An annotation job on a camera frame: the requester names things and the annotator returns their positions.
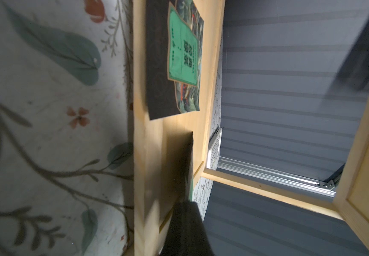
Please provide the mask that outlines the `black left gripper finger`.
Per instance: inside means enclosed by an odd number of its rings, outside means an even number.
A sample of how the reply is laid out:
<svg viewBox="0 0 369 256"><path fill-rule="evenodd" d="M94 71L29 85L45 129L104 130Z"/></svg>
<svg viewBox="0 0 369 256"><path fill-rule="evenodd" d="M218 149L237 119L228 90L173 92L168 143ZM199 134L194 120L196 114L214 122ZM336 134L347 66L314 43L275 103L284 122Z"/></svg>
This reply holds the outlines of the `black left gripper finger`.
<svg viewBox="0 0 369 256"><path fill-rule="evenodd" d="M214 255L196 202L183 201L175 204L160 255Z"/></svg>

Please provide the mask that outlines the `green tea bag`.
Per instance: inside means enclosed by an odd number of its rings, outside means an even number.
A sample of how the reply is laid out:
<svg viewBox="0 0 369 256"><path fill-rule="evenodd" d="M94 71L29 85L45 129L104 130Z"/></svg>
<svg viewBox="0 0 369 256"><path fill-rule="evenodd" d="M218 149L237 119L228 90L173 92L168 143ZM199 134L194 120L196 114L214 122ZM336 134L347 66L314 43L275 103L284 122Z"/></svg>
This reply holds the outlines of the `green tea bag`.
<svg viewBox="0 0 369 256"><path fill-rule="evenodd" d="M147 1L145 25L149 118L199 111L204 20L194 1Z"/></svg>
<svg viewBox="0 0 369 256"><path fill-rule="evenodd" d="M193 132L188 135L185 158L184 158L184 170L183 170L183 201L191 201L193 197Z"/></svg>

